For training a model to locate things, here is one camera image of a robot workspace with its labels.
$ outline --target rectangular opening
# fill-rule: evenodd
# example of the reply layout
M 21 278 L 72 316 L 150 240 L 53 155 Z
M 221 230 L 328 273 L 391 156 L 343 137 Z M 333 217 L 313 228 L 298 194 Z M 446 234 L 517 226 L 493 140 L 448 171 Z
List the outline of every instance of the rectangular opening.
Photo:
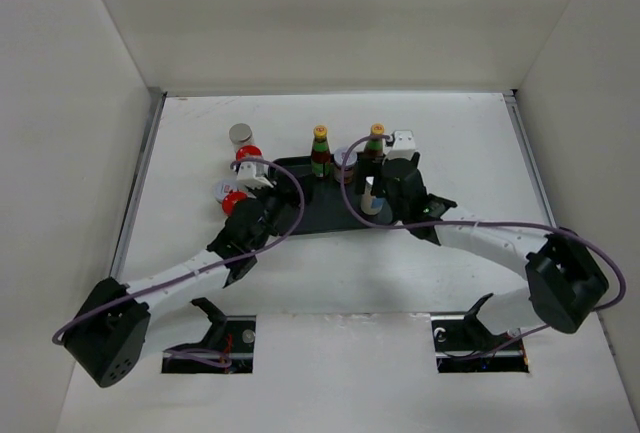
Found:
M 224 353 L 231 360 L 227 368 L 209 366 L 192 359 L 170 357 L 166 354 L 162 359 L 161 373 L 196 374 L 206 373 L 212 375 L 236 375 L 253 372 L 253 351 L 256 341 L 256 317 L 255 316 L 229 316 L 220 339 L 211 345 L 206 345 L 207 350 Z M 181 345 L 174 350 L 190 350 L 193 348 L 205 348 L 205 345 Z M 199 358 L 218 361 L 219 357 L 211 352 L 191 353 Z
M 516 341 L 493 354 L 476 356 L 490 348 L 482 348 L 465 328 L 464 315 L 432 315 L 431 330 L 436 351 L 438 373 L 529 373 L 529 360 L 522 340 Z M 511 336 L 490 336 L 494 345 L 508 341 Z

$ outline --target black bracket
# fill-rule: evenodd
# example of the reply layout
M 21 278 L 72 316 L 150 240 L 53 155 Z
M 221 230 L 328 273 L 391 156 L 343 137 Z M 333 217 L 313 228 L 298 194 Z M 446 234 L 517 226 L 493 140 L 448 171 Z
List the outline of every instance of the black bracket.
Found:
M 307 198 L 306 182 L 303 192 Z M 233 258 L 262 248 L 269 236 L 281 235 L 295 221 L 300 202 L 297 190 L 287 177 L 279 178 L 275 188 L 255 190 L 256 198 L 239 201 L 227 218 L 224 228 L 207 245 L 223 259 Z M 227 265 L 229 276 L 225 288 L 242 279 L 258 261 L 255 256 Z
M 411 157 L 411 160 L 398 158 L 396 160 L 385 161 L 385 159 L 386 159 L 385 156 L 377 156 L 375 158 L 366 158 L 364 156 L 360 156 L 358 158 L 358 168 L 356 170 L 356 175 L 355 175 L 356 194 L 358 195 L 363 194 L 367 178 L 373 177 L 373 187 L 371 189 L 371 193 L 374 196 L 377 196 L 380 198 L 386 198 L 387 189 L 385 188 L 386 186 L 385 173 L 383 172 L 385 171 L 385 168 L 386 168 L 387 170 L 386 176 L 389 177 L 389 175 L 391 175 L 395 177 L 396 175 L 394 173 L 389 173 L 389 171 L 395 170 L 396 168 L 394 166 L 384 167 L 384 165 L 387 165 L 392 162 L 395 162 L 396 165 L 398 163 L 408 162 L 412 165 L 412 167 L 408 167 L 410 168 L 411 172 L 418 171 L 418 163 L 420 163 L 420 153 L 415 152 Z M 399 174 L 402 176 L 405 176 L 406 172 L 399 173 Z
M 586 247 L 555 234 L 527 259 L 527 280 L 536 314 L 555 330 L 575 333 L 609 289 L 600 267 Z
M 126 290 L 113 278 L 102 280 L 76 317 L 123 297 Z M 67 331 L 62 343 L 98 386 L 106 388 L 124 378 L 137 363 L 150 317 L 146 303 L 130 300 Z
M 443 353 L 484 352 L 504 343 L 504 337 L 491 334 L 477 318 L 482 305 L 492 296 L 493 293 L 483 296 L 465 313 L 447 314 L 446 319 L 438 319 L 435 315 L 431 321 L 435 350 Z
M 185 343 L 171 348 L 174 351 L 200 349 L 225 353 L 231 359 L 226 368 L 216 368 L 203 363 L 175 356 L 163 360 L 162 373 L 251 373 L 256 334 L 255 316 L 226 316 L 206 298 L 196 298 L 192 305 L 200 308 L 211 326 L 198 343 Z

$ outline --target screw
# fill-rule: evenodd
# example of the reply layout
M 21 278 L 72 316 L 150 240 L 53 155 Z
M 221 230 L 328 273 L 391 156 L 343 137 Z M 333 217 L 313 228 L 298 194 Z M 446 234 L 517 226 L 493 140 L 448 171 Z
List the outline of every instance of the screw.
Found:
M 433 337 L 438 343 L 444 343 L 445 341 L 447 341 L 447 330 L 439 326 L 438 328 L 433 330 Z
M 253 330 L 244 330 L 242 332 L 242 341 L 245 343 L 253 343 L 256 341 L 256 333 Z

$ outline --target white wall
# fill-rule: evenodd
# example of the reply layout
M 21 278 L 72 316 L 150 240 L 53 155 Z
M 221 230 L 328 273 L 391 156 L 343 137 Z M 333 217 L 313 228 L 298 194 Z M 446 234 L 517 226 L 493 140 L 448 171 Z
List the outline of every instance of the white wall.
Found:
M 636 415 L 639 79 L 640 0 L 572 0 L 518 93 L 557 219 L 602 245 L 629 280 L 604 319 Z
M 105 274 L 149 96 L 100 0 L 0 1 L 0 429 L 54 431 L 50 338 Z
M 168 90 L 503 90 L 569 0 L 105 0 Z

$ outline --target cable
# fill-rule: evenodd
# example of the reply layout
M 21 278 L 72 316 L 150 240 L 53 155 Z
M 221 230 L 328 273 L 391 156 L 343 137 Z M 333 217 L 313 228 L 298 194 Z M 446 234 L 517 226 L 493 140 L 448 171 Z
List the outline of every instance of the cable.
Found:
M 171 355 L 169 356 L 169 358 L 166 359 L 166 361 L 171 361 L 175 358 L 184 358 L 186 360 L 196 361 L 198 363 L 202 363 L 203 365 L 211 366 L 213 368 L 228 368 L 229 366 L 231 366 L 231 359 L 227 355 L 219 351 L 207 350 L 206 348 L 188 348 L 185 350 L 164 350 L 164 352 L 169 353 L 169 355 Z M 224 361 L 209 360 L 207 358 L 196 356 L 193 353 L 208 353 L 211 355 L 215 355 L 220 360 L 224 360 Z
M 353 143 L 347 149 L 347 152 L 345 153 L 344 157 L 348 158 L 349 155 L 351 154 L 351 152 L 356 148 L 356 146 L 360 145 L 361 143 L 364 143 L 365 141 L 377 140 L 377 139 L 389 139 L 389 138 L 390 137 L 387 136 L 387 135 L 369 135 L 369 136 L 365 136 L 363 138 L 360 138 L 358 141 Z M 611 308 L 611 307 L 617 305 L 618 303 L 620 303 L 622 301 L 622 299 L 627 294 L 627 281 L 626 281 L 626 279 L 624 277 L 624 274 L 622 273 L 622 270 L 620 269 L 620 267 L 600 247 L 598 247 L 597 245 L 593 244 L 589 240 L 586 240 L 586 239 L 576 235 L 575 233 L 572 233 L 572 232 L 567 231 L 567 230 L 563 230 L 561 228 L 556 228 L 556 227 L 553 227 L 553 226 L 543 225 L 543 224 L 540 224 L 540 223 L 525 222 L 525 221 L 465 221 L 465 220 L 453 220 L 453 221 L 424 221 L 422 223 L 412 223 L 412 224 L 409 224 L 409 225 L 378 225 L 376 223 L 372 223 L 372 222 L 366 220 L 365 218 L 363 218 L 355 210 L 355 208 L 353 208 L 353 206 L 351 206 L 351 202 L 349 201 L 349 198 L 347 197 L 347 190 L 346 190 L 345 183 L 344 183 L 344 173 L 345 172 L 344 172 L 344 169 L 343 169 L 341 171 L 341 174 L 340 174 L 340 192 L 342 193 L 342 200 L 344 201 L 345 206 L 349 210 L 349 213 L 351 213 L 351 215 L 356 220 L 358 220 L 363 225 L 368 226 L 369 228 L 378 228 L 378 229 L 384 229 L 384 230 L 410 230 L 410 229 L 413 229 L 413 228 L 428 228 L 428 227 L 432 227 L 432 226 L 473 226 L 473 227 L 479 227 L 479 228 L 530 228 L 530 229 L 548 231 L 548 232 L 554 233 L 556 235 L 564 236 L 565 238 L 573 240 L 576 243 L 580 243 L 581 245 L 583 245 L 586 248 L 590 249 L 592 252 L 594 252 L 600 258 L 602 258 L 602 260 L 604 260 L 604 262 L 611 268 L 611 270 L 615 274 L 616 279 L 618 281 L 618 285 L 619 285 L 618 294 L 611 301 L 609 301 L 607 303 L 604 303 L 602 305 L 596 306 L 594 308 L 594 311 L 605 310 L 607 308 Z M 500 346 L 498 346 L 497 348 L 494 348 L 493 350 L 490 350 L 490 351 L 488 351 L 486 353 L 482 352 L 482 353 L 472 354 L 472 356 L 470 356 L 469 358 L 465 358 L 465 359 L 473 360 L 473 359 L 476 359 L 476 358 L 481 358 L 483 356 L 496 353 L 496 352 L 500 351 L 501 349 L 503 349 L 503 348 L 505 348 L 505 347 L 507 347 L 507 346 L 509 346 L 509 345 L 521 340 L 522 338 L 524 338 L 526 336 L 529 336 L 529 335 L 532 335 L 533 333 L 537 333 L 538 331 L 542 331 L 542 330 L 544 330 L 545 328 L 548 328 L 548 327 L 549 327 L 548 325 L 539 326 L 537 328 L 534 328 L 533 330 L 529 330 L 526 333 L 518 335 L 518 336 L 506 341 L 505 343 L 502 343 Z
M 476 351 L 472 351 L 468 355 L 451 355 L 446 351 L 439 351 L 438 353 L 442 353 L 444 356 L 446 356 L 447 358 L 451 358 L 452 360 L 471 360 L 472 359 L 471 357 L 473 355 L 477 355 L 480 352 L 476 350 Z
M 283 175 L 288 177 L 293 182 L 293 185 L 296 187 L 296 190 L 298 190 L 298 195 L 300 196 L 300 208 L 299 208 L 299 211 L 298 211 L 298 216 L 297 216 L 296 220 L 293 222 L 293 225 L 291 225 L 291 228 L 289 228 L 284 235 L 282 235 L 279 238 L 276 238 L 274 241 L 272 241 L 268 245 L 265 245 L 265 246 L 263 246 L 262 248 L 260 248 L 260 249 L 258 249 L 256 251 L 250 251 L 249 253 L 243 253 L 242 255 L 234 256 L 233 258 L 227 258 L 226 260 L 216 261 L 215 263 L 212 263 L 210 265 L 203 266 L 197 272 L 191 271 L 191 272 L 186 273 L 186 274 L 184 274 L 182 276 L 179 276 L 177 278 L 173 278 L 172 280 L 165 281 L 164 283 L 159 283 L 157 285 L 150 286 L 149 288 L 145 288 L 143 290 L 136 291 L 135 293 L 127 294 L 127 295 L 122 296 L 120 298 L 117 298 L 115 300 L 109 301 L 108 303 L 105 303 L 104 305 L 100 305 L 99 307 L 94 308 L 93 310 L 90 310 L 90 311 L 88 311 L 86 313 L 83 313 L 82 315 L 79 315 L 76 318 L 74 318 L 73 320 L 69 321 L 66 325 L 64 325 L 62 328 L 60 328 L 58 331 L 55 332 L 55 334 L 53 335 L 53 338 L 51 339 L 51 341 L 56 345 L 62 345 L 63 344 L 62 343 L 62 339 L 61 339 L 62 335 L 64 335 L 67 331 L 71 330 L 72 328 L 75 328 L 80 323 L 83 323 L 83 322 L 93 318 L 94 316 L 99 315 L 100 313 L 104 313 L 105 311 L 110 310 L 111 308 L 113 308 L 115 306 L 122 305 L 123 303 L 126 303 L 126 302 L 128 302 L 130 300 L 139 298 L 139 297 L 144 296 L 144 295 L 148 295 L 148 294 L 154 293 L 154 292 L 156 292 L 158 290 L 162 290 L 164 288 L 168 288 L 168 287 L 177 285 L 179 283 L 182 283 L 183 281 L 188 280 L 189 278 L 191 278 L 193 276 L 199 275 L 201 273 L 206 273 L 207 271 L 210 271 L 210 270 L 212 270 L 214 268 L 217 268 L 219 266 L 228 265 L 229 263 L 233 263 L 234 261 L 244 260 L 246 258 L 251 258 L 253 256 L 260 255 L 260 254 L 264 253 L 265 251 L 269 251 L 269 250 L 275 248 L 280 243 L 282 243 L 284 240 L 289 238 L 289 236 L 291 236 L 291 233 L 293 233 L 295 231 L 295 229 L 298 227 L 298 225 L 300 224 L 300 221 L 302 221 L 302 215 L 304 215 L 304 192 L 302 191 L 302 186 L 300 185 L 300 182 L 287 169 L 283 168 L 282 166 L 280 166 L 280 165 L 278 165 L 276 163 L 264 160 L 262 158 L 256 158 L 256 157 L 243 158 L 241 160 L 234 161 L 231 164 L 231 166 L 233 167 L 233 166 L 236 166 L 236 165 L 238 165 L 240 163 L 244 163 L 246 161 L 255 162 L 255 163 L 261 163 L 263 165 L 267 165 L 267 166 L 279 171 L 280 173 L 282 173 Z

